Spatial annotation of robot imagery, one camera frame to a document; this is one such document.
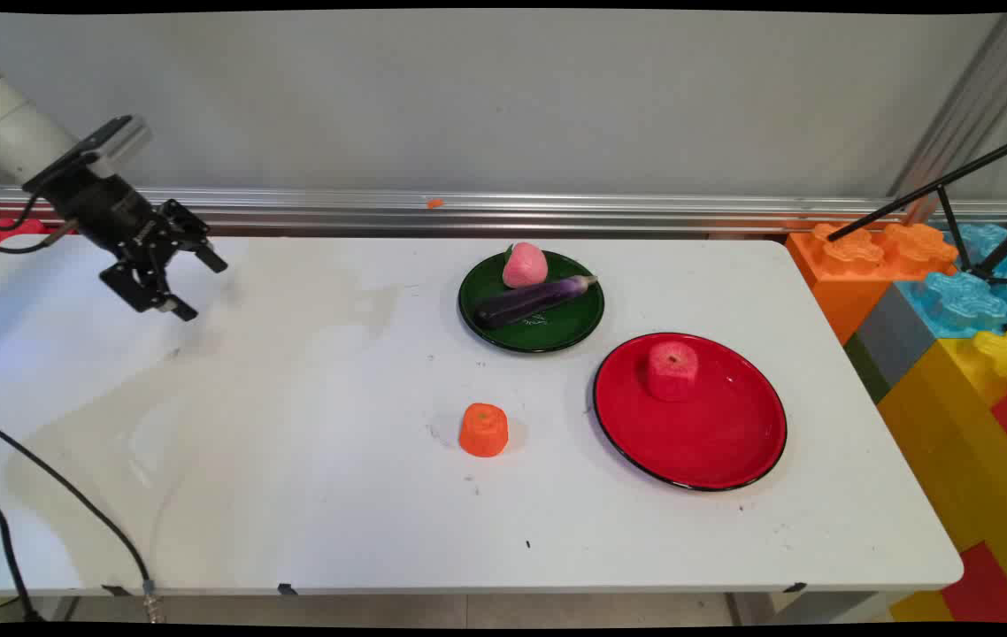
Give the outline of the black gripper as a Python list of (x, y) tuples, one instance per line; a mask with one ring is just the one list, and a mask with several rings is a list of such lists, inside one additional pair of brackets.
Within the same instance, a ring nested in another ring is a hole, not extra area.
[(172, 313), (185, 322), (197, 316), (169, 286), (167, 266), (174, 254), (169, 246), (195, 254), (213, 272), (228, 268), (207, 223), (176, 199), (152, 204), (117, 174), (99, 178), (71, 166), (46, 179), (45, 198), (60, 218), (76, 222), (79, 234), (118, 261), (99, 279), (138, 313)]

